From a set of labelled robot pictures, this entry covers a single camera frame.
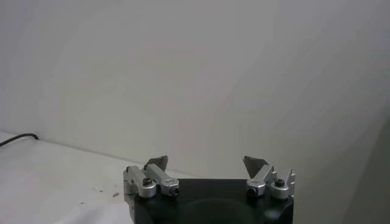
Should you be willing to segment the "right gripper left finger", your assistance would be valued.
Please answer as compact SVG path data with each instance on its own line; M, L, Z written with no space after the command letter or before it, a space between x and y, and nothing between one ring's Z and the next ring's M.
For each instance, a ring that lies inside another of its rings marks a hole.
M180 194L179 180L165 172L167 164L168 156L164 155L149 159L142 169L138 166L126 167L123 171L124 193L152 198L159 187L163 195L177 197Z

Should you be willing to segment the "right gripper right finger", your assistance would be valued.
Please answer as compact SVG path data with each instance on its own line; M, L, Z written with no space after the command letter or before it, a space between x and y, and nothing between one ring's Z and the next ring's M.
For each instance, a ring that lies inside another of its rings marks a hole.
M243 163L249 174L249 179L246 180L248 197L262 197L266 192L277 200L287 200L294 196L296 174L292 169L286 175L279 176L274 166L264 159L245 156Z

